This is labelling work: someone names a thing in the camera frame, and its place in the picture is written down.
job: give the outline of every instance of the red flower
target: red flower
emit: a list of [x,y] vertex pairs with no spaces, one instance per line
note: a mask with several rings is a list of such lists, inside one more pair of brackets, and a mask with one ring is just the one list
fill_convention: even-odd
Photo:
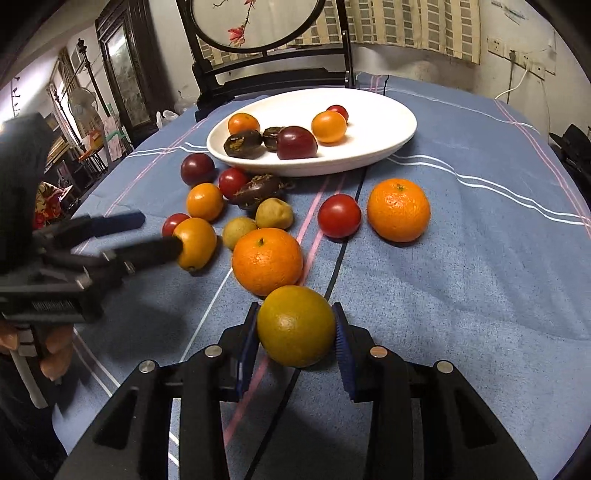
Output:
[[240,27],[228,30],[228,33],[230,34],[230,45],[233,47],[240,47],[245,42],[244,27],[245,25],[240,25]]

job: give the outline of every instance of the oval white plate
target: oval white plate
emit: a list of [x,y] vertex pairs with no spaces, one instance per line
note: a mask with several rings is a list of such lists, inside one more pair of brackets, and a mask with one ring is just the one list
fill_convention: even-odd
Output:
[[[266,151],[254,160],[226,155],[223,144],[230,135],[228,119],[238,112],[253,115],[268,127],[298,125],[311,129],[312,119],[331,105],[349,112],[345,139],[335,146],[318,145],[314,158],[279,160]],[[207,137],[210,153],[229,165],[251,173],[309,177],[364,167],[396,152],[417,130],[417,119],[403,104],[377,93],[348,88],[314,88],[281,93],[251,103],[228,115]]]

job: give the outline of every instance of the circular frame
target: circular frame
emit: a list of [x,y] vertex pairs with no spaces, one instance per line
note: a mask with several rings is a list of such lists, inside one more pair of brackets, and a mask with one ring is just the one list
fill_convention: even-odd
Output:
[[186,0],[186,2],[187,2],[187,7],[188,7],[187,10],[188,10],[189,14],[191,15],[191,21],[193,23],[193,27],[195,28],[195,33],[197,34],[197,36],[199,38],[201,38],[201,40],[206,42],[208,45],[210,45],[212,47],[216,47],[218,50],[228,51],[231,53],[262,53],[264,51],[268,51],[268,50],[272,50],[273,48],[280,47],[281,45],[285,45],[286,43],[290,42],[294,38],[302,35],[303,32],[305,32],[306,30],[308,30],[311,27],[312,23],[314,23],[316,21],[316,19],[318,19],[318,17],[322,13],[322,10],[324,9],[324,4],[326,3],[325,0],[318,0],[316,2],[316,6],[312,10],[312,13],[306,19],[306,21],[304,21],[304,23],[300,27],[298,27],[296,30],[294,30],[290,35],[287,35],[286,37],[283,37],[282,39],[277,40],[273,43],[263,45],[262,47],[242,48],[242,47],[230,47],[227,45],[222,45],[221,43],[218,43],[215,40],[209,38],[201,30],[201,28],[199,28],[199,25],[197,25],[197,21],[195,19],[195,13],[193,12],[193,2],[191,0]]

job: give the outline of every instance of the checkered curtain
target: checkered curtain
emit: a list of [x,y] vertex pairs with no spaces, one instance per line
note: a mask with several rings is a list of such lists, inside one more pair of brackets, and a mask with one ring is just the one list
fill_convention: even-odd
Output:
[[[478,0],[345,0],[345,7],[352,43],[434,50],[480,63]],[[304,34],[271,51],[330,43],[340,43],[340,28],[336,5],[326,0],[323,12]],[[201,38],[199,45],[213,65],[261,56],[218,50]]]

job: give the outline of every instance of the white cable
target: white cable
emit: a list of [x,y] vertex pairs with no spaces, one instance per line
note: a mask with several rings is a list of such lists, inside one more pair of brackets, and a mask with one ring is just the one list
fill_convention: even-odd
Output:
[[529,70],[525,69],[525,73],[523,74],[523,77],[521,77],[521,81],[517,84],[517,87],[514,87],[514,88],[512,88],[510,90],[507,90],[506,92],[500,93],[499,95],[497,95],[495,97],[495,100],[498,100],[499,98],[501,98],[506,93],[512,92],[513,90],[517,90],[521,86],[521,84],[523,83],[523,81],[525,80],[525,76],[527,75],[527,72],[528,71]]

